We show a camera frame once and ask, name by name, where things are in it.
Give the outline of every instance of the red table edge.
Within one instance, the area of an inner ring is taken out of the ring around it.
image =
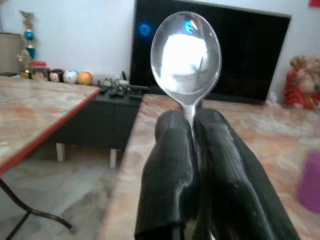
[[[84,101],[78,104],[75,108],[69,111],[66,115],[60,118],[57,122],[52,124],[47,128],[45,132],[40,134],[35,140],[24,146],[20,151],[16,154],[12,155],[4,165],[0,166],[0,176],[8,171],[11,167],[14,167],[18,163],[20,163],[24,157],[30,154],[36,147],[38,147],[44,140],[46,140],[51,134],[53,134],[62,124],[64,124],[68,119],[76,115],[80,109],[82,109],[85,105],[90,103],[100,92],[100,89],[97,89],[93,94],[87,97]]]

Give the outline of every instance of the spoon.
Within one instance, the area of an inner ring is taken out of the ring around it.
[[[221,72],[215,31],[197,13],[176,12],[157,29],[150,61],[155,81],[181,105],[193,132],[196,107],[217,84]]]

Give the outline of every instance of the tiled floor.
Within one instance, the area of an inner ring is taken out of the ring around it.
[[[67,147],[66,154],[67,160],[58,162],[54,143],[45,143],[1,177],[26,204],[62,216],[77,231],[31,215],[14,240],[96,239],[118,170],[109,168],[108,149]],[[0,213],[2,240],[25,212],[0,189]]]

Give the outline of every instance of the black television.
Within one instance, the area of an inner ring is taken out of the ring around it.
[[[150,66],[153,37],[169,15],[192,11],[216,32],[222,52],[220,79],[208,99],[263,103],[266,100],[291,17],[208,3],[136,0],[130,83],[162,94]]]

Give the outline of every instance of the marble table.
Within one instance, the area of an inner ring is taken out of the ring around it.
[[[22,161],[99,91],[94,86],[0,76],[0,176]],[[26,211],[6,239],[15,235],[30,214],[75,230],[64,219],[23,203],[1,178],[0,188]]]
[[[319,239],[320,214],[299,203],[297,189],[308,151],[320,148],[320,114],[213,100],[204,100],[203,107],[220,111],[255,153],[300,237]],[[144,96],[100,240],[134,239],[142,170],[155,144],[156,120],[166,110],[180,107],[167,96]]]

